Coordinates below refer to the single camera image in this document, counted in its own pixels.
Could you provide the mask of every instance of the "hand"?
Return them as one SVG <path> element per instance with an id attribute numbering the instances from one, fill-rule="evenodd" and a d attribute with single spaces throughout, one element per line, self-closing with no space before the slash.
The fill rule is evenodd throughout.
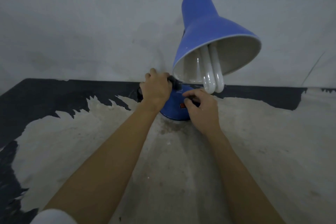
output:
<path id="1" fill-rule="evenodd" d="M 193 125 L 205 136 L 209 137 L 211 133 L 217 133 L 221 130 L 218 118 L 217 101 L 204 89 L 189 90 L 183 93 L 186 97 L 184 104 L 188 109 L 189 116 Z M 192 101 L 201 103 L 196 107 Z"/>
<path id="2" fill-rule="evenodd" d="M 140 83 L 143 101 L 151 110 L 159 112 L 169 99 L 172 84 L 167 80 L 169 73 L 157 73 L 151 68 L 145 74 L 146 81 Z"/>

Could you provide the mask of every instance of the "white sleeve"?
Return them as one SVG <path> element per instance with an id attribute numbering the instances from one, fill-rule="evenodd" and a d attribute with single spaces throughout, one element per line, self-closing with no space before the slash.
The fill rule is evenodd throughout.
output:
<path id="1" fill-rule="evenodd" d="M 30 224 L 77 224 L 66 212 L 48 209 L 40 212 Z"/>

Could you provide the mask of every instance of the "blue desk lamp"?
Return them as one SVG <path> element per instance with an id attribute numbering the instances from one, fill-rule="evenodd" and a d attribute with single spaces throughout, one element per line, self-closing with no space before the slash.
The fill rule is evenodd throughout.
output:
<path id="1" fill-rule="evenodd" d="M 260 52 L 261 41 L 246 28 L 220 17 L 212 0 L 183 0 L 184 34 L 177 49 L 173 76 L 185 83 L 202 83 L 212 94 L 224 89 L 223 75 L 252 61 Z M 161 113 L 173 120 L 189 120 L 182 93 L 173 89 Z"/>

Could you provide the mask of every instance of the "cfl bulb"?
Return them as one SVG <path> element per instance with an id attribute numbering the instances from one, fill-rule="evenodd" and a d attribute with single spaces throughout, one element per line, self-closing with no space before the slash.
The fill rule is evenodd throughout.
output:
<path id="1" fill-rule="evenodd" d="M 199 48 L 199 68 L 203 79 L 203 86 L 207 93 L 220 93 L 224 89 L 224 79 L 219 63 L 216 43 Z"/>

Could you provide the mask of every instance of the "gray wall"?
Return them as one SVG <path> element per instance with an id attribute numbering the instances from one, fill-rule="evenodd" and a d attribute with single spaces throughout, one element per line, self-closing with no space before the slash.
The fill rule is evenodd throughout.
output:
<path id="1" fill-rule="evenodd" d="M 213 1 L 263 42 L 227 84 L 336 87 L 336 0 Z M 24 78 L 141 81 L 150 67 L 171 71 L 181 2 L 0 0 L 0 93 Z"/>

